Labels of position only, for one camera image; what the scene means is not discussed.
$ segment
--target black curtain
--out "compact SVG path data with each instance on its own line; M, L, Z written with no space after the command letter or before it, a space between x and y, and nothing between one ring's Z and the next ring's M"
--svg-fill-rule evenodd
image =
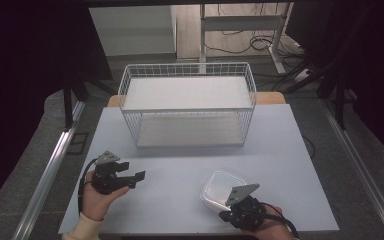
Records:
M348 87L358 97L354 110L384 144L384 1L377 1L347 60Z
M79 81L79 73L111 79L88 8L0 1L0 188L35 132L45 99L65 81Z

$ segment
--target white wire basket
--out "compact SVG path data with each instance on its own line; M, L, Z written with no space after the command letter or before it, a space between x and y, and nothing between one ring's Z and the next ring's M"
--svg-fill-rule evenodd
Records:
M118 101L137 147L241 146L255 93L248 63L141 64Z

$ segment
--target cable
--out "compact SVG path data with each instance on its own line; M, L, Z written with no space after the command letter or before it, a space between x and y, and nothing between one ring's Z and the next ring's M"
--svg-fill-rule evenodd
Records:
M268 82L265 82L265 83L262 83L262 84L257 84L255 85L256 88L260 88L260 87L263 87L265 85L269 85L269 84L272 84L272 83L275 83L277 81L268 81Z
M288 67L292 67L292 68L294 68L294 67L296 67L297 65L291 65L291 64L289 64L289 63L287 63L286 61L285 61L285 59L288 59L288 58L304 58L304 56L283 56L282 57L282 63L283 64L285 64L286 66L288 66Z
M254 76L263 76L263 77L283 77L283 75L269 75L264 73L252 73Z
M310 139L308 139L306 136L304 136L304 135L301 135L301 136L302 136L302 138L303 138L304 140L306 140L308 143L310 143L311 148L313 149L313 151L312 151L313 153L310 154L310 158L313 159L314 156L316 156L316 146L315 146L314 143L313 143Z
M228 51L228 50L224 50L224 49L221 49L221 48L213 48L213 47L209 47L207 46L207 44L204 43L204 46L208 49L211 49L211 50L217 50L217 51L221 51L221 52L226 52L226 53L232 53L232 54L241 54L241 53L244 53L246 51L248 51L248 49L251 48L251 45L249 47L247 47L245 50L242 50L242 51L239 51L239 52L232 52L232 51Z
M86 166L85 170L83 171L83 175L82 175L82 178L80 179L79 181L79 189L77 191L77 208L79 210L79 214L80 212L82 212L82 205L83 205L83 191L84 191L84 185L86 184L85 183L85 179L86 179L86 174L87 172L89 171L89 168L90 166L96 162L96 160L98 160L98 158L95 158L93 159L92 161L90 161L90 163L88 163L88 165Z
M271 214L259 214L261 217L263 217L264 219L270 219L270 220L274 220L274 221L278 221L280 223L283 223L283 224L286 224L289 229L291 229L291 232L292 232L292 235L294 235L294 238L298 238L299 239L299 234L298 234L298 231L297 229L295 228L294 224L289 221L288 219L286 219L283 214L277 210L273 205L270 205L268 203L264 203L262 202L261 204L263 205L266 205L270 208L272 208L274 211L276 211L280 216L275 216L275 215L271 215Z
M251 15L251 13L254 11L254 9L255 9L255 14L254 15L257 15L257 7L258 6L258 4L257 3L255 3L254 4L254 7L251 9L251 11L248 13L248 15ZM223 10L223 8L221 7L221 4L217 4L217 13L218 13L218 15L219 16L221 16L221 12L223 12L223 14L224 15L226 15L226 13L224 12L224 10ZM223 34L223 35L225 35L225 36L229 36L229 35L235 35L235 34L238 34L238 33L242 33L242 32L244 32L244 30L241 30L241 31L235 31L235 32L229 32L229 33L226 33L226 32L224 32L224 31L221 31L221 33Z
M279 40L280 45L282 46L283 49L278 49L279 54L282 56L295 56L295 57L304 57L304 54L296 54L296 53L291 53L289 52L285 45L283 44L282 40Z
M309 59L304 59L300 64L298 64L296 67L294 67L285 77L283 77L278 83L276 83L271 91L279 91L280 86L282 86L285 82L294 79L302 70L305 69L310 64Z
M262 3L261 4L261 9L260 9L260 15L266 14L266 4Z
M267 39L265 39L265 38L261 38L262 36L265 37L264 35L257 35L257 36L253 36L253 37L249 40L249 45L252 47L252 49L257 50L257 51L263 51L263 50L268 49L269 46L270 46L271 44L273 44L272 41L267 40ZM256 46L254 46L254 43L256 43L256 42L263 42L263 43L265 42L265 43L266 43L266 46L264 46L264 47L262 47L262 48L258 48L258 47L256 47Z
M262 202L261 204L266 205L266 206L269 206L270 208L272 208L273 210L275 210L281 217L284 218L283 214L282 214L279 210L277 210L273 205L268 204L268 203L265 203L265 202Z

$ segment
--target human hand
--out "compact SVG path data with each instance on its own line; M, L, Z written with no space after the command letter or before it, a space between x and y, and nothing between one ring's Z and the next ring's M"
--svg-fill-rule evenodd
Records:
M129 187L120 188L108 195L100 194L94 187L92 187L92 184L90 184L93 172L94 171L91 171L86 174L82 213L91 220L102 221L107 214L111 203L126 194L129 191Z
M266 213L274 216L282 216L282 209L280 207L273 208L265 205ZM246 235L254 236L259 240L292 240L292 235L285 224L265 219L263 224L254 232L242 230Z

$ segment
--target wrist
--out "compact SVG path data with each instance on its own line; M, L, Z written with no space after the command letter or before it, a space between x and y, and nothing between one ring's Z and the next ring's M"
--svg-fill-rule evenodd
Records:
M254 236L259 240L293 240L289 229L283 224L257 231Z
M76 227L65 233L63 239L98 239L99 229L103 222L93 221L80 213Z
M104 216L102 214L98 214L94 211L88 211L85 209L82 213L85 217L95 222L102 222L104 220Z

